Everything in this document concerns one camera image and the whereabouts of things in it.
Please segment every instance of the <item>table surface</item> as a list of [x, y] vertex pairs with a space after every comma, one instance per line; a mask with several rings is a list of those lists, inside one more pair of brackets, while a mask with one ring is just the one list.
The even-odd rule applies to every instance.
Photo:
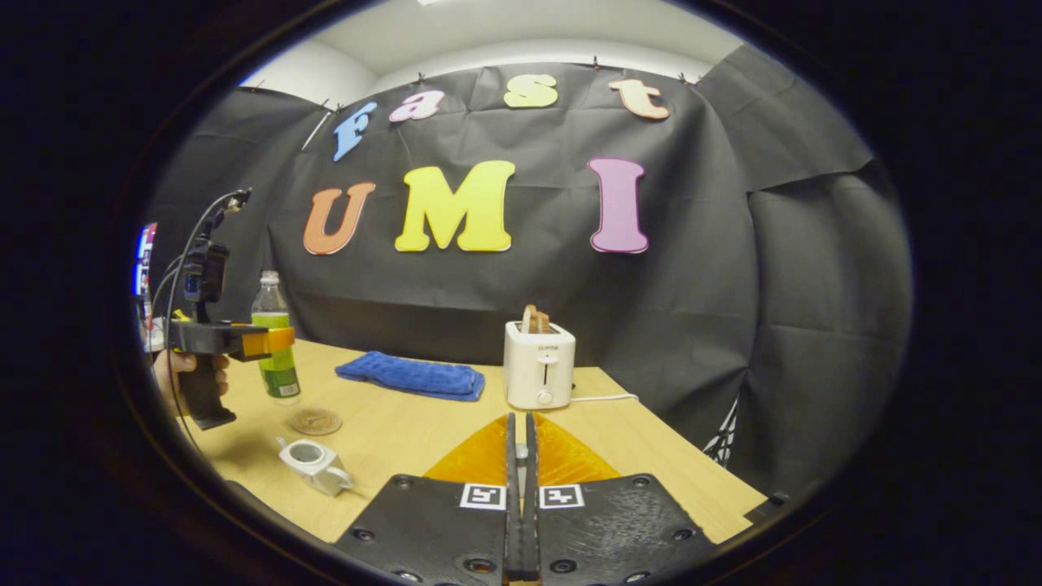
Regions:
[[[256, 363], [231, 361], [225, 407], [239, 418], [201, 431], [185, 418], [193, 437], [223, 478], [243, 485], [276, 512], [324, 541], [336, 541], [388, 479], [423, 475], [471, 434], [507, 412], [516, 417], [518, 441], [525, 437], [524, 412], [506, 402], [502, 367], [474, 368], [485, 374], [479, 400], [464, 402], [413, 395], [337, 376], [333, 369], [364, 352], [297, 340], [293, 346], [301, 400], [274, 405], [265, 393]], [[576, 368], [574, 397], [625, 391], [603, 370]], [[301, 408], [328, 409], [343, 419], [337, 432], [311, 437], [340, 455], [354, 488], [336, 497], [304, 484], [279, 460], [275, 438], [305, 438], [289, 424]], [[697, 447], [632, 398], [572, 402], [540, 411], [603, 458], [620, 474], [653, 474], [714, 542], [749, 527], [744, 515], [766, 497], [714, 463]]]

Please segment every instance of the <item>folded cloth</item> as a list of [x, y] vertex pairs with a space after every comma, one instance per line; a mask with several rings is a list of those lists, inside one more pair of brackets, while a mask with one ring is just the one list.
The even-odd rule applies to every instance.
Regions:
[[477, 400], [485, 388], [485, 375], [469, 366], [421, 362], [375, 351], [338, 366], [337, 375], [451, 400]]

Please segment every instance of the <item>letter m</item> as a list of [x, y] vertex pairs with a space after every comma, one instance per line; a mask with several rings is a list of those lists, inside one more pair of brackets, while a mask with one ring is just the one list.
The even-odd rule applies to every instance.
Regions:
[[508, 161], [478, 163], [454, 194], [438, 167], [421, 167], [405, 174], [408, 204], [405, 226], [395, 239], [401, 251], [426, 250], [430, 238], [423, 233], [426, 218], [439, 248], [446, 248], [464, 217], [467, 224], [456, 239], [464, 250], [495, 252], [511, 247], [511, 235], [503, 228], [503, 199], [506, 179], [514, 174]]

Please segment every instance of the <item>white power cord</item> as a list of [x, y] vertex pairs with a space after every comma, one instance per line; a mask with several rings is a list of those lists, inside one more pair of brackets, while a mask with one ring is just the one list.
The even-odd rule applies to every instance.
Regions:
[[635, 395], [632, 393], [623, 393], [621, 395], [612, 395], [612, 396], [606, 396], [606, 397], [579, 397], [579, 398], [573, 398], [572, 402], [575, 402], [577, 400], [615, 400], [617, 398], [629, 398], [629, 397], [632, 397], [632, 398], [637, 399], [637, 402], [641, 401], [641, 397], [639, 397], [639, 396], [637, 396], [637, 395]]

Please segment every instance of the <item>white wall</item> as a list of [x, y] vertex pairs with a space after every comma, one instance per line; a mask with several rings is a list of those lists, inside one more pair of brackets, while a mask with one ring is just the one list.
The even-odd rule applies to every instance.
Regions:
[[712, 66], [675, 53], [647, 47], [585, 41], [544, 39], [486, 45], [446, 53], [408, 65], [379, 78], [358, 62], [318, 41], [304, 41], [258, 69], [241, 83], [243, 87], [275, 90], [311, 100], [349, 104], [369, 95], [416, 81], [417, 73], [428, 77], [482, 66], [517, 63], [592, 63], [626, 67], [675, 77], [684, 73], [694, 81]]
[[279, 54], [241, 86], [275, 90], [333, 109], [370, 94], [376, 76], [362, 64], [317, 41], [304, 41]]
[[684, 73], [692, 81], [712, 68], [709, 64], [690, 57], [636, 45], [577, 39], [536, 39], [486, 45], [416, 63], [375, 80], [369, 88], [368, 94], [416, 81], [419, 72], [432, 77], [452, 71], [501, 64], [540, 62], [592, 64], [594, 55], [597, 55], [597, 63], [600, 65], [639, 69], [670, 77]]

